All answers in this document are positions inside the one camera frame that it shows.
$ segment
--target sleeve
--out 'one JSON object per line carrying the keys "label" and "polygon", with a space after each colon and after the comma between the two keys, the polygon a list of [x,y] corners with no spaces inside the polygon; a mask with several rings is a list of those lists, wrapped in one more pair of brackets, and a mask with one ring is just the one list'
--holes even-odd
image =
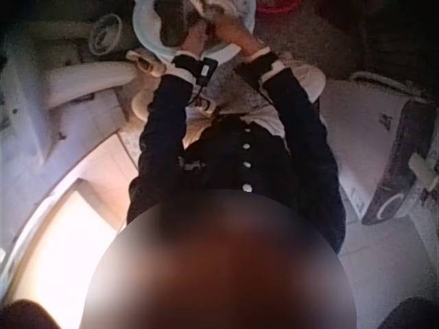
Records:
{"label": "sleeve", "polygon": [[262,83],[284,125],[292,165],[303,191],[299,211],[339,252],[346,231],[346,213],[337,163],[327,143],[327,130],[292,70],[285,68],[277,57],[273,58],[273,53],[267,50],[262,53],[256,61],[263,62],[263,57],[271,54],[271,69],[258,71],[256,66],[252,75]]}
{"label": "sleeve", "polygon": [[139,175],[129,188],[128,223],[177,187],[182,139],[186,134],[185,108],[192,95],[194,80],[188,70],[171,65],[154,93],[140,136]]}

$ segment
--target red object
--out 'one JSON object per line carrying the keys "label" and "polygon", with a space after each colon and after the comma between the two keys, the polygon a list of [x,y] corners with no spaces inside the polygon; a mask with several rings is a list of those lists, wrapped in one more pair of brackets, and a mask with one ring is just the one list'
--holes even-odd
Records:
{"label": "red object", "polygon": [[300,5],[303,0],[263,0],[257,1],[257,11],[264,14],[282,14],[285,12],[291,12]]}

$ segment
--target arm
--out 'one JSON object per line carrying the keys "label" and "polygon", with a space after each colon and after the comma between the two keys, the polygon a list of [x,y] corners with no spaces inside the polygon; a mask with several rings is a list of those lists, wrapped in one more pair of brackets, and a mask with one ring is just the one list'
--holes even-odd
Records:
{"label": "arm", "polygon": [[215,27],[222,40],[241,47],[249,62],[248,76],[255,80],[250,83],[255,86],[262,82],[274,102],[303,191],[299,211],[338,252],[345,235],[345,212],[337,163],[327,143],[326,128],[291,69],[286,69],[268,47],[230,17],[218,17]]}
{"label": "arm", "polygon": [[182,51],[176,54],[174,64],[168,67],[148,106],[149,116],[139,142],[139,176],[133,179],[129,188],[128,223],[178,188],[179,156],[183,152],[182,139],[186,134],[185,108],[195,82],[190,70],[179,63],[198,61],[205,30],[205,24],[198,24],[189,31]]}
{"label": "arm", "polygon": [[345,235],[345,211],[339,192],[338,167],[327,143],[327,130],[291,69],[265,82],[304,192],[301,212],[339,252]]}

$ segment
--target black cardigan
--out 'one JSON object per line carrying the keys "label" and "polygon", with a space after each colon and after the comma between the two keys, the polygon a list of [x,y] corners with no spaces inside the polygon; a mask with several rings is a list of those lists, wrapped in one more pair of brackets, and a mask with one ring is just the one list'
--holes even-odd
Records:
{"label": "black cardigan", "polygon": [[249,184],[253,193],[298,211],[339,252],[345,211],[326,128],[291,69],[263,87],[285,127],[286,146],[256,123],[225,117],[184,149],[185,107],[193,86],[174,75],[162,77],[140,137],[139,176],[130,185],[128,223],[182,189],[242,190],[243,184]]}

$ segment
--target hand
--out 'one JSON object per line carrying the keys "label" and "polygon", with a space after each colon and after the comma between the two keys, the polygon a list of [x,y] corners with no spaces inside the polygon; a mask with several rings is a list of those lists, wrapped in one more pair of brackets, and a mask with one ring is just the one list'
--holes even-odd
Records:
{"label": "hand", "polygon": [[189,29],[186,40],[181,45],[181,50],[188,51],[194,55],[201,56],[204,50],[204,44],[207,41],[207,23],[199,21]]}
{"label": "hand", "polygon": [[226,43],[241,47],[245,56],[251,56],[264,46],[250,33],[246,26],[235,17],[217,15],[213,24],[218,38]]}

